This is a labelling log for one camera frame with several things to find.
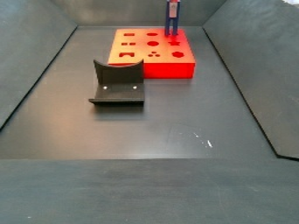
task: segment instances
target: red shape sorter box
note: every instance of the red shape sorter box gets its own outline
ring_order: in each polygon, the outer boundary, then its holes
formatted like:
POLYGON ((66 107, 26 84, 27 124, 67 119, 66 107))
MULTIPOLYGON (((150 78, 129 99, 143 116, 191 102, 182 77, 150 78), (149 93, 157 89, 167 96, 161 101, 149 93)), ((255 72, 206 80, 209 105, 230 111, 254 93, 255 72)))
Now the red shape sorter box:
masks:
POLYGON ((111 66, 131 65, 145 60, 147 79, 190 79, 195 58, 185 31, 165 36, 165 29, 119 29, 110 53, 111 66))

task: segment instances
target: black bracket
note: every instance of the black bracket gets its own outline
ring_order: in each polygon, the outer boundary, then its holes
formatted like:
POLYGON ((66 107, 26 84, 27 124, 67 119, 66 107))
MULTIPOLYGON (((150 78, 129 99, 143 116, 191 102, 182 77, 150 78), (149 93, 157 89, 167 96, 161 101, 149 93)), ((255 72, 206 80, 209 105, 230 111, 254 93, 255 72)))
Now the black bracket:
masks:
POLYGON ((98 92, 94 104, 145 103, 145 61, 129 66, 110 66, 94 60, 98 73, 98 92))

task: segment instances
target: star-shaped hole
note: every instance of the star-shaped hole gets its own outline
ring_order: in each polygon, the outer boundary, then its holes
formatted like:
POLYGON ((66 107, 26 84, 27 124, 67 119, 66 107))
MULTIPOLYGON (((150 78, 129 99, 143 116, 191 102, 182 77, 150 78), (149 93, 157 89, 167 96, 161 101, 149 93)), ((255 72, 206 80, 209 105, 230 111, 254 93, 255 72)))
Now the star-shaped hole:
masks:
POLYGON ((169 42, 171 44, 171 46, 179 46, 182 42, 178 42, 178 41, 173 41, 173 42, 169 42))

